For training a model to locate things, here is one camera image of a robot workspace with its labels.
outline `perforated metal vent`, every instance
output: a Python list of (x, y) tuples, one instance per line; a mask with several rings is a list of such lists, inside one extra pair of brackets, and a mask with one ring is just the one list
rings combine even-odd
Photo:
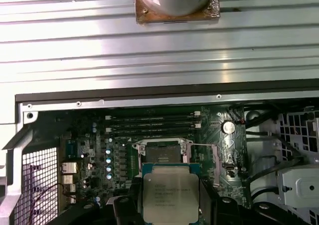
[[(280, 119), (279, 132), (283, 139), (310, 157), (318, 156), (318, 112), (284, 114)], [(283, 160), (291, 152), (282, 145)]]
[[(58, 188), (54, 186), (57, 182), (56, 148), (24, 154), (22, 196), (14, 209), (14, 225), (44, 225), (55, 218), (58, 215)], [(50, 186), (53, 187), (34, 204)]]

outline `screw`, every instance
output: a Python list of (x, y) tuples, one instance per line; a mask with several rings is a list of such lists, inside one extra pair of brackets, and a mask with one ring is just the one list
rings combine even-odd
[(223, 198), (222, 201), (226, 204), (231, 203), (231, 199), (230, 198)]
[(261, 209), (269, 209), (269, 206), (267, 204), (260, 204), (259, 207)]

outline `cable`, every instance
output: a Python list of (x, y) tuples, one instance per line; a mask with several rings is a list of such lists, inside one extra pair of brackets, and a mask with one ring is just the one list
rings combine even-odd
[[(31, 209), (30, 209), (30, 212), (29, 212), (28, 225), (31, 225), (32, 211), (33, 211), (33, 209), (34, 209), (34, 207), (35, 207), (35, 204), (42, 198), (42, 196), (43, 196), (47, 191), (49, 191), (50, 189), (52, 189), (53, 187), (58, 186), (58, 185), (61, 185), (62, 188), (63, 188), (63, 191), (64, 191), (64, 185), (63, 185), (63, 184), (60, 184), (60, 183), (56, 183), (56, 184), (54, 184), (54, 185), (48, 187), (48, 188), (45, 189), (44, 191), (42, 191), (42, 193), (36, 198), (36, 200), (33, 202), (32, 206), (31, 206)], [(66, 197), (75, 199), (74, 197), (69, 196), (69, 195), (65, 194), (64, 192), (63, 192), (62, 194), (63, 194), (64, 196), (66, 196)]]
[(303, 157), (302, 154), (296, 148), (294, 148), (291, 144), (289, 144), (287, 141), (281, 138), (278, 134), (274, 134), (271, 132), (253, 132), (253, 131), (246, 131), (246, 134), (276, 138), (281, 142), (281, 144), (283, 144), (285, 147), (291, 150), (293, 157)]
[(246, 131), (246, 134), (249, 134), (249, 135), (259, 135), (259, 136), (269, 136), (269, 135), (268, 135), (268, 132)]
[(275, 164), (277, 164), (277, 157), (275, 155), (264, 155), (264, 156), (260, 156), (257, 159), (255, 159), (251, 165), (250, 165), (250, 169), (249, 172), (251, 172), (251, 170), (253, 169), (253, 165), (256, 164), (259, 160), (261, 159), (275, 159)]
[(254, 194), (251, 196), (251, 199), (254, 200), (254, 199), (257, 198), (259, 195), (264, 194), (264, 193), (275, 193), (275, 194), (279, 194), (279, 188), (278, 188), (278, 187), (270, 187), (270, 188), (261, 189), (261, 190), (257, 191), (256, 193), (254, 193)]
[[(254, 135), (261, 135), (261, 136), (265, 136), (265, 133), (271, 134), (271, 133), (268, 133), (268, 132), (252, 132), (252, 131), (247, 131), (246, 132), (246, 134), (254, 134)], [(261, 177), (264, 177), (264, 176), (266, 176), (268, 174), (271, 174), (273, 172), (277, 172), (277, 171), (282, 170), (282, 169), (287, 169), (287, 168), (293, 167), (293, 166), (299, 164), (300, 162), (302, 162), (303, 156), (301, 155), (301, 153), (296, 148), (294, 148), (292, 145), (290, 145), (288, 142), (286, 142), (284, 139), (282, 139), (277, 134), (272, 134), (271, 137), (274, 137), (274, 138), (278, 139), (283, 145), (286, 146), (286, 148), (291, 150), (292, 155), (293, 155), (292, 159), (289, 160), (289, 161), (281, 162), (280, 164), (277, 164), (277, 165), (275, 165), (275, 166), (273, 166), (271, 168), (265, 169), (265, 170), (255, 174), (253, 176), (249, 176), (246, 179), (247, 183), (252, 183), (253, 181), (255, 181), (255, 180), (257, 180), (257, 179), (259, 179)]]

